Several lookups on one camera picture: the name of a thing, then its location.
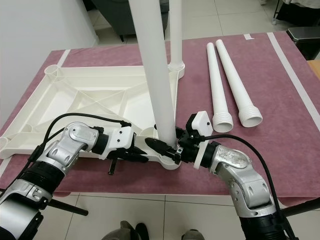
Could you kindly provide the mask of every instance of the pink cloth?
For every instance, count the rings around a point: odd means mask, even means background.
[[[206,44],[222,39],[246,87],[252,102],[263,116],[261,125],[242,127],[238,109],[232,96],[223,67],[218,60],[229,112],[234,127],[230,132],[253,144],[262,154],[271,172],[275,188],[283,204],[289,206],[320,196],[320,133],[299,97],[265,33],[251,35],[208,37],[183,41],[185,75],[179,80],[176,125],[184,128],[189,116],[207,111],[213,116]],[[296,71],[313,104],[320,111],[320,82],[285,32],[275,33],[285,55]],[[170,44],[166,43],[170,58]],[[50,54],[58,62],[57,52]],[[141,65],[138,45],[73,49],[63,67],[128,66]],[[43,77],[43,67],[30,85],[35,89]],[[15,109],[11,122],[19,109]],[[218,142],[239,149],[253,159],[253,166],[265,179],[266,175],[254,154],[232,139]],[[26,155],[15,155],[1,177],[4,188],[17,175],[26,162]],[[140,194],[227,195],[228,189],[207,169],[193,169],[183,163],[169,171],[159,163],[146,164],[119,161],[114,176],[108,175],[110,162],[92,158],[80,159],[58,187],[59,192],[109,192]]]

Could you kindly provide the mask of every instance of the tile floor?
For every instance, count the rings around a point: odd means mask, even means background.
[[[202,38],[285,30],[286,22],[272,25],[276,0],[183,0],[183,38]],[[96,10],[89,17],[100,45],[136,44],[134,36],[122,43]],[[170,39],[167,28],[166,40]],[[112,193],[73,193],[57,198],[89,211],[80,216],[47,207],[36,240],[100,240],[121,220],[146,223],[151,240],[179,240],[188,229],[198,229],[207,240],[244,240],[230,196],[181,196]],[[320,211],[289,218],[301,240],[320,236]]]

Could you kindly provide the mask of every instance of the pink table cover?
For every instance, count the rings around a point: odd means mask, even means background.
[[[189,116],[207,111],[213,116],[206,44],[222,39],[250,95],[263,116],[261,125],[242,127],[223,67],[218,60],[229,112],[234,127],[230,134],[253,144],[264,157],[271,172],[278,196],[289,206],[320,196],[320,132],[280,62],[266,33],[208,37],[183,41],[185,75],[179,80],[176,125],[184,128]],[[285,32],[276,32],[284,54],[320,111],[320,82],[304,57]],[[170,43],[166,43],[168,62]],[[56,64],[63,51],[53,51],[40,68],[33,82],[0,131],[12,122],[28,97],[44,76],[45,67]],[[133,66],[142,65],[138,45],[73,49],[63,67]],[[218,141],[241,150],[253,159],[253,166],[265,179],[266,175],[254,154],[232,139]],[[5,188],[26,163],[27,155],[14,155],[0,179]],[[207,169],[193,169],[182,163],[176,170],[165,170],[157,162],[132,163],[119,161],[115,175],[109,176],[110,162],[92,158],[80,159],[64,178],[58,192],[107,192],[136,194],[227,195],[226,185]]]

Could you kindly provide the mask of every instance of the white wall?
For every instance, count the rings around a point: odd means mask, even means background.
[[[82,0],[0,0],[0,127],[50,51],[96,43]]]

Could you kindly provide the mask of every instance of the white plastic pole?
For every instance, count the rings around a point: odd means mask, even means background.
[[[159,0],[129,0],[159,139],[176,146],[176,127]]]
[[[222,85],[215,47],[212,42],[206,45],[208,55],[210,84],[213,104],[213,129],[218,133],[226,133],[234,127],[232,116],[228,112],[224,87]]]
[[[182,0],[170,0],[169,8],[171,51],[169,69],[170,71],[181,71],[185,69],[182,60]]]
[[[219,52],[236,105],[239,109],[239,119],[241,124],[246,128],[259,125],[263,120],[262,115],[259,109],[253,105],[233,62],[231,61],[224,43],[219,39],[215,42],[215,45]]]

